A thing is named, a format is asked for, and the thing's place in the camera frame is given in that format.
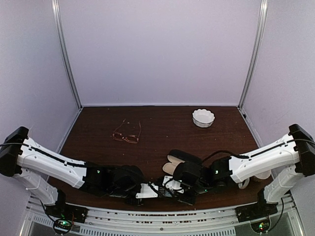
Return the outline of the light blue cloth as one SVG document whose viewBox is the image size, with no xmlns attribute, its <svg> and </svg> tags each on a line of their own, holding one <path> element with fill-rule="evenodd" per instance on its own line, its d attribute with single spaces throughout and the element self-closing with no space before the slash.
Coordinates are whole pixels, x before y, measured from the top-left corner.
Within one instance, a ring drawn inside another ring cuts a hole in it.
<svg viewBox="0 0 315 236">
<path fill-rule="evenodd" d="M 167 197 L 167 198 L 172 198 L 173 197 L 173 195 L 172 195 L 173 193 L 170 190 L 167 190 L 164 187 L 159 187 L 158 191 L 164 197 Z"/>
</svg>

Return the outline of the black woven glasses case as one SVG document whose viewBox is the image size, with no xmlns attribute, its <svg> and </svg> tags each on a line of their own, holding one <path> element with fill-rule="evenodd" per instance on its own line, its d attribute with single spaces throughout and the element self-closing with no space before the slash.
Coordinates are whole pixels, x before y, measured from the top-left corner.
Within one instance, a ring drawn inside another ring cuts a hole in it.
<svg viewBox="0 0 315 236">
<path fill-rule="evenodd" d="M 167 163 L 165 163 L 164 164 L 164 166 L 162 167 L 162 170 L 165 172 L 165 173 L 167 173 L 167 174 L 169 174 L 169 175 L 173 175 L 174 174 L 174 172 L 175 172 L 175 169 L 177 168 L 177 166 L 179 165 L 179 164 L 181 164 L 181 163 L 183 163 L 183 161 L 182 160 L 173 160 L 173 161 L 169 161 L 169 162 L 167 162 Z"/>
</svg>

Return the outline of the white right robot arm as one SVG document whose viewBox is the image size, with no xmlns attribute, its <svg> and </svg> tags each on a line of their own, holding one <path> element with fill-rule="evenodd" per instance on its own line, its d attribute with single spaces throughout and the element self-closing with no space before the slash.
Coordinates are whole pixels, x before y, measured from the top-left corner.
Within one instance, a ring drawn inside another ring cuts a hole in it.
<svg viewBox="0 0 315 236">
<path fill-rule="evenodd" d="M 162 169 L 183 188 L 182 196 L 219 192 L 234 185 L 244 189 L 250 178 L 267 179 L 272 169 L 284 166 L 281 173 L 260 190 L 258 202 L 252 206 L 253 214 L 262 217 L 298 180 L 314 175 L 315 141 L 300 125 L 293 124 L 282 138 L 247 153 L 219 150 L 202 160 L 174 149 L 167 160 Z"/>
</svg>

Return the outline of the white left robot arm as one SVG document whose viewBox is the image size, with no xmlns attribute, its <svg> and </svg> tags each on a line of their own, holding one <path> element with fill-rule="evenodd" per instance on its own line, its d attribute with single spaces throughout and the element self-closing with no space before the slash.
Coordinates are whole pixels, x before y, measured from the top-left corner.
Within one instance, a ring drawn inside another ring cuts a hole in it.
<svg viewBox="0 0 315 236">
<path fill-rule="evenodd" d="M 98 165 L 71 159 L 41 146 L 28 136 L 28 132 L 21 126 L 1 144 L 0 173 L 20 181 L 59 218 L 67 218 L 71 208 L 65 203 L 65 193 L 51 186 L 42 174 L 97 197 L 123 198 L 134 205 L 142 203 L 137 194 L 145 180 L 138 167 Z"/>
</svg>

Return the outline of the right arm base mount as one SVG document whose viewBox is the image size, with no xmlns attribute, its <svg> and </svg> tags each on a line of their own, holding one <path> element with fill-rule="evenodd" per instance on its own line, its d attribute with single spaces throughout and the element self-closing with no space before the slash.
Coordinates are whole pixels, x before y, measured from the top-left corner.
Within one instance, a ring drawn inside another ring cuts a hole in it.
<svg viewBox="0 0 315 236">
<path fill-rule="evenodd" d="M 268 204 L 264 197 L 264 190 L 260 190 L 257 194 L 257 202 L 246 206 L 235 208 L 238 222 L 251 222 L 251 229 L 257 234 L 268 234 L 271 232 L 281 220 L 284 212 L 284 201 L 281 198 L 282 210 L 276 223 L 272 225 L 270 215 L 278 212 L 278 203 Z"/>
</svg>

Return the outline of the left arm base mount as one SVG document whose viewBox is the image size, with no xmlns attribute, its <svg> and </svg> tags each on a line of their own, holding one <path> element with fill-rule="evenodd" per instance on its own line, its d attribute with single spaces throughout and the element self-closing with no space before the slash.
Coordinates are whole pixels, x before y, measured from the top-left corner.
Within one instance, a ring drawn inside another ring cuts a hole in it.
<svg viewBox="0 0 315 236">
<path fill-rule="evenodd" d="M 82 206 L 70 205 L 65 202 L 65 193 L 58 190 L 57 201 L 52 205 L 41 202 L 43 210 L 53 222 L 53 230 L 58 235 L 68 234 L 74 223 L 85 223 L 88 209 Z"/>
</svg>

